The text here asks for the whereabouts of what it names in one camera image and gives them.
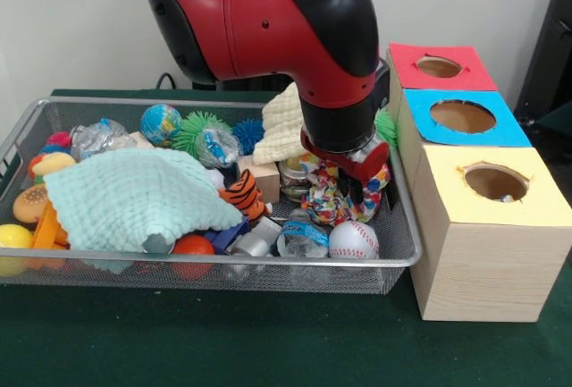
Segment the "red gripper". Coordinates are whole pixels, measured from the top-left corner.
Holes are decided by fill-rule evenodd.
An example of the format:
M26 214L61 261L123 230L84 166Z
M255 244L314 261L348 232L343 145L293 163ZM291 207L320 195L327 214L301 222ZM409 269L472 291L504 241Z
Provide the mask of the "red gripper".
M376 132L362 148L348 153L333 153L317 148L305 130L300 132L300 141L306 151L339 167L338 190L342 195L348 195L350 190L351 200L356 206L363 203L363 184L361 181L370 181L374 178L390 157L390 145L382 140Z

